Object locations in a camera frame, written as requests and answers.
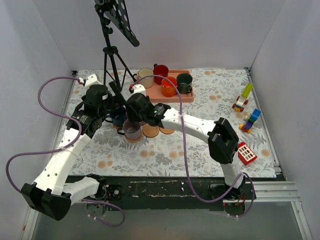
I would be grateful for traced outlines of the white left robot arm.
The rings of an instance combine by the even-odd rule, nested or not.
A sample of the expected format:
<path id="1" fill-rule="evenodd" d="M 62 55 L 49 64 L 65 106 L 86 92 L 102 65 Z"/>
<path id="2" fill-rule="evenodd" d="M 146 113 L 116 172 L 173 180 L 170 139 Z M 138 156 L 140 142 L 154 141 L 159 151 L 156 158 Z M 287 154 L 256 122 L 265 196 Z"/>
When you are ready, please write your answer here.
<path id="1" fill-rule="evenodd" d="M 66 129 L 56 152 L 33 183 L 24 184 L 20 190 L 32 209 L 56 221 L 63 219 L 74 203 L 87 197 L 99 202 L 117 201 L 121 199 L 122 193 L 120 184 L 111 184 L 104 177 L 93 173 L 77 182 L 65 184 L 75 160 L 108 114 L 125 104 L 113 81 L 105 86 L 94 74 L 78 81 L 87 90 L 81 103 L 67 118 Z"/>

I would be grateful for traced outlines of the dark green mug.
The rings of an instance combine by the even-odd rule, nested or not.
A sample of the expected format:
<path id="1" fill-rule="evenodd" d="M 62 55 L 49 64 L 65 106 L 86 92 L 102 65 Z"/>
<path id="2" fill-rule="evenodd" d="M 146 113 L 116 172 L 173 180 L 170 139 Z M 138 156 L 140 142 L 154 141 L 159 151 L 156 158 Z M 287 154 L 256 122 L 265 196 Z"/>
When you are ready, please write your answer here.
<path id="1" fill-rule="evenodd" d="M 176 80 L 180 94 L 190 94 L 192 92 L 193 77 L 189 73 L 180 73 Z"/>

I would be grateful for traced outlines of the grey lilac mug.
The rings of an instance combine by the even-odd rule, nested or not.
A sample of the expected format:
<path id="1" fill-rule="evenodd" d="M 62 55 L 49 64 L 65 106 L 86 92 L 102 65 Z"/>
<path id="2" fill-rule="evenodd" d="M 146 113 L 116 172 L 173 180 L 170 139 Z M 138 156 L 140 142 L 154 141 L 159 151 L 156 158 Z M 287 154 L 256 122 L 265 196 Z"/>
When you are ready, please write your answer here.
<path id="1" fill-rule="evenodd" d="M 127 119 L 124 121 L 122 127 L 117 129 L 117 133 L 125 136 L 131 141 L 138 140 L 142 134 L 141 124 L 137 121 L 130 122 Z"/>

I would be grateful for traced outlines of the woven cork coaster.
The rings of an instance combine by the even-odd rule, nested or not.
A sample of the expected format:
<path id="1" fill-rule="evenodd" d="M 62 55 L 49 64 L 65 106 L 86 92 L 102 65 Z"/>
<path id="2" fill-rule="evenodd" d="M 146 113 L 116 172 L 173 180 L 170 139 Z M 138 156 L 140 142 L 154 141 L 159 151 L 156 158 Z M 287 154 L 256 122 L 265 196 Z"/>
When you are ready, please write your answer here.
<path id="1" fill-rule="evenodd" d="M 126 135 L 124 137 L 129 143 L 137 143 L 143 138 L 143 136 L 144 136 L 144 134 L 141 133 L 140 136 L 137 139 L 130 139 Z"/>

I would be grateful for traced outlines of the cream enamel mug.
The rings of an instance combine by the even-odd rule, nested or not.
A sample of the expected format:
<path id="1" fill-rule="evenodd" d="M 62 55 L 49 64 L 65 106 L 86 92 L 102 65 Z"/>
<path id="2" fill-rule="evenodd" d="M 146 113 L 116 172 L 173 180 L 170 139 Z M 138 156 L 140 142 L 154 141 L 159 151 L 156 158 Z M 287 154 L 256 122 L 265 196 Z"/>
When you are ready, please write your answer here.
<path id="1" fill-rule="evenodd" d="M 154 84 L 154 71 L 151 68 L 142 68 L 136 73 L 138 84 L 144 86 L 145 89 L 151 88 Z"/>

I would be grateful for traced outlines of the light wooden coaster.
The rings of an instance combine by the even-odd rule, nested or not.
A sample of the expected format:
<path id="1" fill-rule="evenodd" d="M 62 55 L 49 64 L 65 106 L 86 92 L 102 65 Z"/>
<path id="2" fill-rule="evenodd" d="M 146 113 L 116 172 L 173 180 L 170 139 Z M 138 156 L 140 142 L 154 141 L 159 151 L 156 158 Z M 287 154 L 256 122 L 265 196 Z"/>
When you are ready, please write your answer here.
<path id="1" fill-rule="evenodd" d="M 149 124 L 145 124 L 142 128 L 143 134 L 148 138 L 154 138 L 159 134 L 158 126 L 150 126 Z"/>
<path id="2" fill-rule="evenodd" d="M 175 130 L 174 129 L 170 129 L 170 128 L 159 128 L 159 130 L 166 135 L 170 135 L 172 134 Z"/>

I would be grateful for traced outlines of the dark blue mug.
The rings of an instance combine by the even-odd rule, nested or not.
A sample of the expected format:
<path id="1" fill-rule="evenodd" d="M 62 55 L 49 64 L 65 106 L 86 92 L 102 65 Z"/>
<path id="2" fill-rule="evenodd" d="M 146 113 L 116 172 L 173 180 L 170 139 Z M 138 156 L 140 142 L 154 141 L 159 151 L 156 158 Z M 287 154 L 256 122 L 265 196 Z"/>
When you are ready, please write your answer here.
<path id="1" fill-rule="evenodd" d="M 127 110 L 124 106 L 117 108 L 116 110 L 107 114 L 105 121 L 112 123 L 116 127 L 122 127 L 127 120 Z"/>

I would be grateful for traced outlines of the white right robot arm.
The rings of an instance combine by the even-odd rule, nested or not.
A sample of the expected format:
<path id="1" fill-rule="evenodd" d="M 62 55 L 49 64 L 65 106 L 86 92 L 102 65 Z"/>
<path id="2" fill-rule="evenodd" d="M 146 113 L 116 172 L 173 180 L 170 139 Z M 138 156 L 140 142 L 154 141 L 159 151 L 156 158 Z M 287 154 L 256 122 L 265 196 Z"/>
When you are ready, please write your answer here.
<path id="1" fill-rule="evenodd" d="M 239 137 L 225 118 L 206 120 L 180 112 L 167 104 L 153 105 L 143 85 L 130 86 L 131 96 L 126 101 L 128 119 L 131 122 L 145 122 L 152 127 L 185 131 L 208 144 L 210 157 L 221 165 L 227 195 L 237 199 L 245 192 L 244 177 L 238 157 Z"/>

